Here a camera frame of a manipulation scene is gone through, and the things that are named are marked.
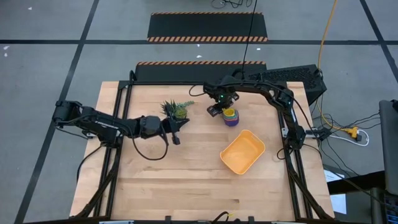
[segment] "black and orange striped mat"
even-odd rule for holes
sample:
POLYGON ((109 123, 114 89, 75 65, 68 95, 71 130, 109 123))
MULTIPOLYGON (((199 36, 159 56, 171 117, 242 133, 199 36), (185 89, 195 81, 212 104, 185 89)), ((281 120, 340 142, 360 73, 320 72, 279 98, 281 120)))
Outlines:
POLYGON ((233 43, 267 41, 261 12, 155 12, 150 17, 149 42, 233 43), (253 25, 250 37, 251 18, 253 25))
MULTIPOLYGON (((139 62, 136 67, 138 81, 157 82, 215 82, 225 75, 232 75, 242 68, 242 61, 177 61, 177 62, 139 62)), ((266 63, 246 61, 246 73, 264 72, 266 63)))

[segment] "white cable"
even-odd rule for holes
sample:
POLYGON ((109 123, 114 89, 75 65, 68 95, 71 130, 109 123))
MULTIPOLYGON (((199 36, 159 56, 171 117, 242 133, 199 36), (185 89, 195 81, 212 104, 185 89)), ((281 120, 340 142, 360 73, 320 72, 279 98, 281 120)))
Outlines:
POLYGON ((362 147, 368 146, 369 141, 370 141, 369 135, 366 133, 366 131, 361 130, 361 129, 358 130, 358 134, 359 134, 359 132, 363 132, 363 133, 366 135, 366 144, 360 144, 360 143, 357 143, 357 142, 354 142, 354 141, 352 141, 352 140, 349 140, 349 139, 346 139, 346 138, 342 138, 342 137, 339 137, 339 136, 333 136, 333 135, 331 135, 330 137, 332 137, 332 138, 337 138, 337 139, 341 139, 341 140, 344 140, 344 141, 348 141, 348 142, 353 143, 353 144, 355 144, 355 145, 357 145, 357 146, 362 146, 362 147))

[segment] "wooden table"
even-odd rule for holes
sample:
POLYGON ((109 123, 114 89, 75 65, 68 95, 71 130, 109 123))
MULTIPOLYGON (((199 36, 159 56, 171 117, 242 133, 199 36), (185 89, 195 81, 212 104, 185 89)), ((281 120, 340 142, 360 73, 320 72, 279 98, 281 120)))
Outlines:
MULTIPOLYGON (((96 109, 112 114, 117 92, 117 82, 103 82, 96 109)), ((302 83, 288 83, 296 99, 310 118, 308 103, 302 83)), ((212 220, 223 211, 234 213, 232 219, 257 221, 293 221, 294 213, 290 197, 285 162, 276 158, 282 148, 277 112, 261 95, 239 93, 240 99, 233 108, 239 110, 240 122, 227 127, 220 116, 212 118, 206 108, 214 101, 207 95, 191 97, 190 86, 134 86, 128 118, 161 114, 160 104, 173 99, 176 102, 193 100, 188 107, 190 122, 182 127, 178 136, 181 145, 171 144, 161 161, 147 161, 125 138, 119 167, 112 219, 164 220, 212 220), (243 129, 252 131, 266 145, 265 153, 244 174, 237 175, 221 161, 220 152, 243 129)), ((195 87, 193 93, 200 93, 195 87)), ((123 110, 124 97, 119 117, 123 110)), ((308 128, 303 114, 295 105, 300 125, 308 128)), ((160 138, 136 139, 141 152, 148 157, 159 157, 165 145, 160 138)), ((315 140, 306 144, 317 147, 315 140)), ((98 140, 88 141, 85 154, 99 145, 98 140)), ((96 153, 83 165, 76 187, 71 215, 78 213, 98 187, 105 150, 96 153)), ((305 176, 309 191, 325 211, 333 216, 330 196, 323 173, 319 153, 304 146, 301 149, 305 176)), ((297 189, 301 216, 305 217, 302 194, 297 189)), ((106 200, 101 213, 104 214, 106 200)))

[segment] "gray floor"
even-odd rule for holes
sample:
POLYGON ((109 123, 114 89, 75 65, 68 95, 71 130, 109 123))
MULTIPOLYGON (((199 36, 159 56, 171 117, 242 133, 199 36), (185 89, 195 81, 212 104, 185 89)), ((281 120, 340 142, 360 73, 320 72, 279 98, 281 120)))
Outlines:
MULTIPOLYGON (((397 1, 366 2, 384 39, 398 40, 397 1)), ((2 0, 0 40, 78 40, 92 3, 2 0)), ((264 13, 270 40, 320 40, 332 4, 333 0, 259 0, 257 11, 264 13)), ((146 39, 150 13, 162 11, 215 9, 210 0, 100 0, 87 39, 146 39)), ((252 11, 252 6, 227 6, 222 11, 252 11)), ((359 0, 338 2, 327 39, 377 40, 359 0)), ((76 47, 0 44, 0 223, 12 223, 16 217, 76 47)), ((126 79, 138 61, 197 60, 197 55, 202 56, 201 60, 242 60, 244 47, 85 45, 67 99, 94 106, 101 82, 126 79)), ((388 48, 398 60, 398 46, 388 48)), ((265 60, 268 68, 299 66, 316 63, 318 49, 317 45, 250 45, 247 59, 265 60)), ((343 124, 377 113, 379 100, 398 98, 397 80, 380 45, 327 45, 322 70, 328 88, 323 110, 343 124)), ((380 129, 368 133, 368 147, 330 140, 345 163, 360 174, 383 169, 380 129)), ((25 222, 68 217, 76 167, 85 144, 84 140, 55 133, 25 222)), ((324 150, 337 160, 327 145, 324 150)), ((324 164, 336 166, 323 158, 324 164)))

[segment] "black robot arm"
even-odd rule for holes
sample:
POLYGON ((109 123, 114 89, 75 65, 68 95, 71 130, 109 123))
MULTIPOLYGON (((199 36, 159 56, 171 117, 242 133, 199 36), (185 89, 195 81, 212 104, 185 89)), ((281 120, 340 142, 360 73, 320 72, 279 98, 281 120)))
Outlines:
POLYGON ((165 108, 167 118, 162 121, 158 116, 141 116, 134 119, 114 118, 111 115, 96 111, 89 106, 82 106, 77 101, 58 101, 53 115, 56 126, 76 126, 82 129, 86 136, 91 134, 98 137, 102 145, 116 147, 119 136, 129 138, 151 138, 164 133, 172 133, 174 144, 180 144, 176 132, 189 121, 177 119, 165 108))
POLYGON ((281 111, 288 127, 286 137, 287 145, 292 149, 300 149, 305 139, 305 131, 298 122, 293 109, 292 90, 269 82, 250 82, 237 80, 232 76, 225 76, 219 84, 203 84, 203 91, 210 98, 216 101, 216 104, 210 106, 207 111, 212 116, 223 112, 223 109, 229 108, 233 101, 239 99, 237 91, 246 93, 259 93, 266 98, 268 103, 281 111))

